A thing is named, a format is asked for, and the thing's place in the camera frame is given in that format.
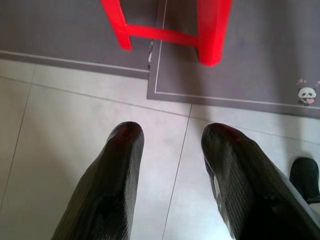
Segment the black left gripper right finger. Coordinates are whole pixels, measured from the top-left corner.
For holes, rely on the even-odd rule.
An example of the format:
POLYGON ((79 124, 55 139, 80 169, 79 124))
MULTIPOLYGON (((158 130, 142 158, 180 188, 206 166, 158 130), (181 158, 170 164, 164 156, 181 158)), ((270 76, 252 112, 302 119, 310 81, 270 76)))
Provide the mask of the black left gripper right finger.
POLYGON ((201 137, 204 163, 219 213, 234 240, 317 240, 320 169, 294 160, 285 176, 259 145, 221 123, 201 137))

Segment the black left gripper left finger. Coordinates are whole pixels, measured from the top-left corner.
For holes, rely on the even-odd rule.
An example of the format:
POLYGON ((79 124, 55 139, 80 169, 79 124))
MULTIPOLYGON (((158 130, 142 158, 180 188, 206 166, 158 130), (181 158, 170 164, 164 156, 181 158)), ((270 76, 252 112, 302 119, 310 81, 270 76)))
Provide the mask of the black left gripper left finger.
POLYGON ((118 124, 80 178, 52 239, 128 240, 143 149, 141 126, 118 124))

